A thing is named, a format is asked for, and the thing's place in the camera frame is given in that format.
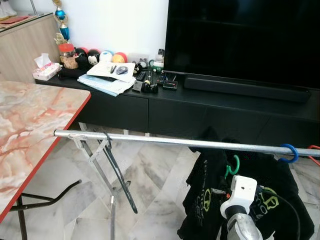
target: black tv screen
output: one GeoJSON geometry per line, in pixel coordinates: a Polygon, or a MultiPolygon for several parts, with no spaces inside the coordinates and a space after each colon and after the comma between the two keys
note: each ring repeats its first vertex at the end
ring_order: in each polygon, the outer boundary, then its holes
{"type": "Polygon", "coordinates": [[[319,0],[169,0],[164,70],[319,88],[319,0]]]}

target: trophy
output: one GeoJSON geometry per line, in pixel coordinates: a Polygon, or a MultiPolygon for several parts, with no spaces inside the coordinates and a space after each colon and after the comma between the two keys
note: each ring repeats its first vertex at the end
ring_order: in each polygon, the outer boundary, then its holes
{"type": "Polygon", "coordinates": [[[60,32],[63,35],[65,40],[69,40],[70,35],[69,35],[69,28],[67,26],[68,23],[68,16],[66,15],[65,11],[62,10],[61,6],[62,3],[60,0],[52,0],[53,4],[56,5],[56,10],[54,13],[54,18],[55,20],[60,23],[60,32]]]}

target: metal rod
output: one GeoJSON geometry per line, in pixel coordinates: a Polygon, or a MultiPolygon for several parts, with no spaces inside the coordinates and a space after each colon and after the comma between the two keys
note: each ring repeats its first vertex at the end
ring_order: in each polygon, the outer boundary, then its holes
{"type": "Polygon", "coordinates": [[[115,196],[111,196],[111,223],[110,223],[110,240],[115,240],[115,225],[116,225],[116,206],[115,196]]]}
{"type": "MultiPolygon", "coordinates": [[[[23,206],[22,196],[21,195],[16,200],[16,206],[17,207],[23,206]]],[[[22,240],[28,240],[26,219],[25,219],[25,213],[24,213],[23,210],[19,210],[18,211],[18,217],[19,217],[19,224],[20,224],[20,231],[21,231],[21,239],[22,240]]]]}
{"type": "Polygon", "coordinates": [[[52,204],[55,204],[56,202],[58,202],[70,189],[72,189],[74,186],[78,185],[81,183],[81,180],[78,180],[74,183],[72,183],[71,185],[69,185],[62,193],[60,193],[59,196],[57,196],[56,198],[54,198],[51,201],[47,201],[47,202],[40,202],[40,203],[32,203],[32,204],[26,204],[26,205],[22,205],[22,204],[18,204],[16,206],[12,206],[10,209],[10,212],[13,211],[18,211],[19,213],[22,212],[23,210],[27,210],[27,209],[35,209],[35,208],[41,208],[41,207],[46,207],[46,206],[50,206],[52,204]]]}
{"type": "Polygon", "coordinates": [[[32,199],[41,199],[41,200],[46,200],[46,201],[53,201],[55,200],[52,197],[47,197],[47,196],[39,196],[39,195],[34,195],[34,194],[29,194],[29,193],[21,193],[22,197],[27,197],[27,198],[32,198],[32,199]]]}
{"type": "MultiPolygon", "coordinates": [[[[107,138],[107,136],[102,132],[75,131],[75,130],[55,130],[53,132],[53,135],[57,137],[64,137],[64,138],[70,138],[70,137],[81,138],[81,140],[86,140],[86,139],[103,140],[107,138]]],[[[122,134],[108,134],[108,135],[112,140],[121,140],[121,141],[172,144],[172,145],[183,145],[188,147],[293,155],[292,151],[289,148],[280,147],[280,146],[263,146],[263,145],[250,145],[250,144],[227,143],[227,142],[217,142],[217,141],[199,141],[199,140],[174,139],[174,138],[152,137],[152,136],[122,135],[122,134]]],[[[296,150],[298,151],[299,156],[320,157],[320,150],[318,149],[297,148],[296,150]]]]}
{"type": "Polygon", "coordinates": [[[38,15],[38,13],[37,13],[37,10],[36,10],[36,7],[35,7],[35,4],[34,4],[34,1],[33,1],[33,0],[30,0],[30,3],[31,3],[31,6],[32,6],[32,9],[33,9],[33,13],[34,13],[34,15],[35,15],[35,16],[37,16],[37,15],[38,15]]]}
{"type": "Polygon", "coordinates": [[[130,205],[131,205],[131,208],[132,208],[133,212],[134,212],[135,214],[137,214],[137,213],[138,213],[138,210],[137,210],[135,201],[134,201],[134,199],[133,199],[132,196],[131,196],[131,193],[130,193],[130,191],[129,191],[129,189],[128,189],[128,186],[126,185],[124,176],[122,175],[122,172],[121,172],[121,170],[120,170],[120,168],[119,168],[119,166],[118,166],[118,164],[117,164],[117,161],[116,161],[114,155],[112,154],[110,148],[108,148],[108,147],[106,147],[106,146],[104,147],[103,152],[104,152],[106,158],[109,160],[109,163],[110,163],[111,167],[113,168],[113,171],[114,171],[116,177],[118,178],[118,180],[119,180],[119,182],[120,182],[120,184],[121,184],[121,186],[122,186],[122,189],[123,189],[123,191],[124,191],[124,194],[125,194],[126,198],[128,199],[128,201],[129,201],[129,203],[130,203],[130,205]]]}
{"type": "MultiPolygon", "coordinates": [[[[90,147],[88,146],[86,141],[81,141],[81,143],[82,143],[82,146],[83,146],[84,150],[86,151],[86,153],[89,155],[89,158],[90,158],[93,155],[90,147]]],[[[102,178],[102,180],[104,181],[104,183],[108,187],[110,193],[113,194],[114,190],[113,190],[113,188],[111,186],[111,183],[109,182],[107,176],[105,175],[104,171],[102,170],[102,168],[101,168],[100,164],[98,163],[97,159],[93,159],[92,163],[95,166],[95,168],[98,171],[98,173],[100,174],[100,177],[102,178]]]]}

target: blue hook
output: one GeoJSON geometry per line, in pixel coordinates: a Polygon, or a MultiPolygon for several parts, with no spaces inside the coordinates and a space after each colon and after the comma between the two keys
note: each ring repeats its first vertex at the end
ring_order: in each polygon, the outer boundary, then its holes
{"type": "Polygon", "coordinates": [[[280,147],[289,148],[294,153],[294,157],[293,157],[292,160],[288,160],[288,159],[286,159],[284,157],[281,157],[279,159],[280,162],[285,162],[285,163],[288,163],[288,164],[292,164],[292,163],[294,163],[294,162],[296,162],[298,160],[299,154],[298,154],[297,149],[294,146],[286,143],[286,144],[282,144],[280,147]]]}

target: tiled floor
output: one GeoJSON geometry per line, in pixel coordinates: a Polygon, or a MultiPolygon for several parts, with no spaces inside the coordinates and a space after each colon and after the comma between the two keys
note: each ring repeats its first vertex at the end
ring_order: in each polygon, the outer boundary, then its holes
{"type": "MultiPolygon", "coordinates": [[[[98,143],[90,141],[96,148],[98,143]]],[[[116,239],[177,240],[177,229],[185,218],[182,201],[185,183],[198,153],[187,147],[146,143],[112,142],[112,152],[138,209],[134,214],[123,191],[116,196],[116,239]]],[[[109,162],[99,157],[114,187],[120,184],[109,162]]],[[[317,232],[320,224],[320,168],[308,159],[291,166],[299,195],[309,211],[317,232]]],[[[97,172],[73,141],[61,139],[27,186],[25,193],[56,197],[68,185],[82,183],[58,203],[25,211],[30,240],[105,240],[110,236],[110,194],[97,172]]],[[[24,203],[37,200],[24,198],[24,203]]],[[[19,220],[10,212],[0,225],[0,239],[20,240],[19,220]]]]}

